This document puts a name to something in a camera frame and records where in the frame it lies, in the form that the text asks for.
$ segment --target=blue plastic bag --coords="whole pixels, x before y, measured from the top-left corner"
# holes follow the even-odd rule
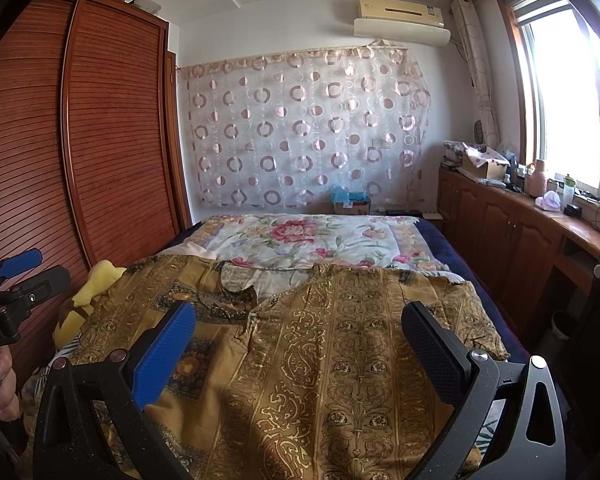
[[[338,184],[331,186],[331,203],[371,202],[369,195],[363,191],[352,192]]]

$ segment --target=blue gripper pad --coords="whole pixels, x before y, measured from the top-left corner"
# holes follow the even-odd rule
[[[29,249],[23,253],[2,261],[0,277],[9,279],[27,270],[35,269],[42,263],[42,253],[38,249]]]
[[[160,397],[195,327],[193,305],[181,304],[134,369],[131,393],[141,410]]]

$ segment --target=air conditioner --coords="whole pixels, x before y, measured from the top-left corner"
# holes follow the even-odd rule
[[[451,33],[437,7],[400,0],[359,0],[353,35],[445,46]]]

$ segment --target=white wall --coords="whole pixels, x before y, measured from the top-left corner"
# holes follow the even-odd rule
[[[180,27],[175,23],[169,23],[169,35],[167,36],[167,50],[176,55],[176,62],[179,62],[178,51],[180,44]]]
[[[358,0],[264,0],[180,27],[178,66],[286,50],[351,46],[371,40],[353,36]],[[452,18],[445,18],[455,37]],[[435,210],[438,167],[446,139],[473,139],[474,98],[466,63],[449,44],[437,48],[406,44],[420,64],[431,94],[429,126],[423,145],[423,210]],[[181,123],[180,131],[189,131]],[[182,139],[188,143],[191,139]],[[194,162],[185,153],[189,203],[196,221],[215,212],[201,208]]]
[[[504,19],[496,0],[477,0],[474,5],[487,44],[493,80],[492,102],[496,110],[500,139],[520,154],[518,84]]]

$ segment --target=sheer curtain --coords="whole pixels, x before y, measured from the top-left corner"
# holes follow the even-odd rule
[[[404,48],[361,46],[181,68],[183,134],[203,203],[267,210],[419,199],[430,95]]]
[[[474,83],[475,100],[480,113],[484,142],[490,148],[496,148],[500,143],[500,136],[495,110],[491,103],[493,82],[480,20],[475,12],[474,4],[470,1],[453,0],[451,10],[458,26],[464,54],[469,64],[469,72],[471,72]]]

